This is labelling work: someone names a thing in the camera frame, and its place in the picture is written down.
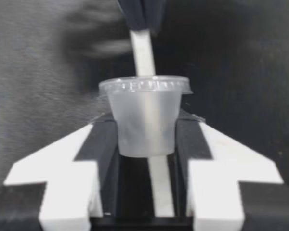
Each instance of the white plastic piece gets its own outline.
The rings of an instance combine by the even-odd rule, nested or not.
[[[226,162],[240,181],[284,183],[274,161],[199,123],[215,161]]]
[[[227,165],[190,160],[188,208],[195,231],[240,231],[244,220],[238,181]]]
[[[148,159],[156,217],[174,217],[171,180],[166,156]]]
[[[43,230],[89,231],[90,205],[96,204],[98,194],[95,161],[76,161],[59,168],[46,185],[39,213]]]
[[[86,125],[15,162],[4,185],[46,182],[61,166],[74,159],[92,128],[93,125]]]
[[[154,58],[149,30],[130,31],[133,46],[136,74],[138,76],[155,75]]]

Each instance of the cup lid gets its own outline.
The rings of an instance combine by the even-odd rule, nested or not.
[[[123,92],[179,91],[191,94],[189,79],[182,76],[141,76],[114,78],[99,84],[100,94]]]

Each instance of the translucent plastic cup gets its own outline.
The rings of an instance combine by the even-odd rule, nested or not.
[[[121,155],[152,157],[174,152],[181,95],[191,93],[179,76],[126,77],[103,81],[118,126]]]

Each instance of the dark background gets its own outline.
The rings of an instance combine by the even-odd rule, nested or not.
[[[289,0],[167,0],[153,47],[158,74],[190,78],[182,107],[289,183]],[[109,110],[99,81],[134,74],[114,0],[0,0],[0,184],[14,161]]]

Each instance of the cup rim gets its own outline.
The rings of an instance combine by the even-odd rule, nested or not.
[[[179,91],[182,94],[192,93],[187,77],[172,75],[113,78],[101,82],[99,89],[101,95],[161,91]]]

